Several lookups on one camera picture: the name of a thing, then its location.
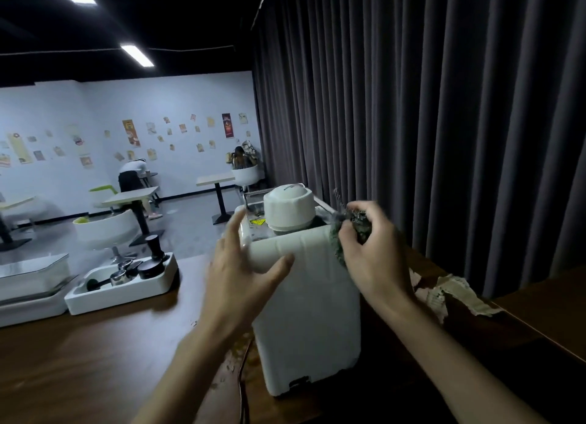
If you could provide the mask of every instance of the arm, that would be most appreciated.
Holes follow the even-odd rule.
[[[413,295],[401,235],[374,202],[353,202],[373,225],[364,245],[346,220],[339,233],[348,270],[364,298],[397,334],[459,423],[544,423],[426,312]]]
[[[224,356],[248,330],[294,257],[279,259],[265,274],[254,273],[240,249],[235,213],[216,244],[197,326],[181,340],[171,364],[133,424],[192,423]]]

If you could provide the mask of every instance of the gray curtain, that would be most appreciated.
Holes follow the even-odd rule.
[[[265,0],[274,184],[374,199],[487,297],[586,260],[586,0]]]

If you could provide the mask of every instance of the wall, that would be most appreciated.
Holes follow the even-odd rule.
[[[161,186],[161,197],[213,188],[197,187],[196,179],[230,171],[226,153],[234,151],[237,140],[250,140],[260,152],[251,72],[116,80],[81,86],[99,126],[106,170],[112,181],[117,181],[123,163],[114,158],[116,152],[126,157],[127,151],[132,150],[136,158],[146,159],[151,172],[159,173],[154,181]],[[224,133],[223,113],[231,115],[232,139]],[[247,124],[240,123],[239,113],[246,114]],[[191,114],[196,116],[195,121],[190,119]],[[168,117],[170,123],[165,123],[163,117]],[[214,118],[214,127],[208,127],[206,117]],[[122,121],[129,119],[140,140],[139,148],[133,148],[126,137]],[[155,123],[156,134],[147,133],[147,122]],[[187,132],[181,133],[180,124],[185,124]],[[109,139],[104,136],[105,130],[110,131]],[[210,148],[210,140],[215,141],[216,149]],[[202,153],[197,150],[198,143],[203,146]],[[149,148],[155,149],[157,160],[149,160]]]
[[[226,112],[231,114],[233,139],[224,134],[222,113]],[[240,124],[239,113],[246,114],[248,124]],[[195,123],[191,114],[196,115]],[[215,119],[215,127],[208,127],[208,116]],[[166,124],[163,117],[171,123]],[[128,119],[134,122],[139,148],[132,148],[125,136],[122,120]],[[148,121],[155,123],[157,135],[147,134]],[[187,127],[184,134],[181,123]],[[91,169],[82,166],[78,147],[66,132],[72,124],[87,147]],[[195,132],[195,125],[200,132]],[[168,127],[171,136],[167,136]],[[53,137],[47,136],[47,130]],[[137,158],[147,159],[150,170],[159,173],[154,180],[161,186],[162,197],[207,189],[196,186],[197,177],[229,171],[225,154],[237,146],[236,139],[250,140],[260,152],[250,72],[4,88],[0,89],[0,140],[6,141],[7,132],[18,132],[25,139],[33,163],[21,164],[12,148],[0,147],[0,154],[11,157],[10,168],[0,167],[0,192],[6,200],[38,196],[45,211],[37,220],[96,211],[87,191],[108,183],[118,186],[118,170],[126,160],[116,160],[117,151],[126,157],[127,150],[134,150]],[[29,136],[37,141],[30,143]],[[209,140],[216,142],[215,150],[210,149]],[[171,143],[175,151],[169,149]],[[198,143],[204,152],[197,152]],[[57,156],[55,146],[61,147],[65,157]],[[157,160],[148,159],[149,148],[156,149]],[[33,151],[38,150],[45,161],[35,159]]]

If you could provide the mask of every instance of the person's left hand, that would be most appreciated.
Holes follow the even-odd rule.
[[[217,241],[198,324],[207,324],[225,338],[236,338],[251,326],[295,260],[293,255],[283,256],[266,273],[253,272],[238,237],[245,214],[244,209],[234,213]]]

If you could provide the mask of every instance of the person's right hand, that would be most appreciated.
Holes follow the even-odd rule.
[[[345,220],[340,228],[338,236],[352,280],[378,314],[402,308],[405,300],[413,298],[402,235],[376,202],[350,202],[348,208],[366,211],[372,223],[364,245],[356,241],[351,221]]]

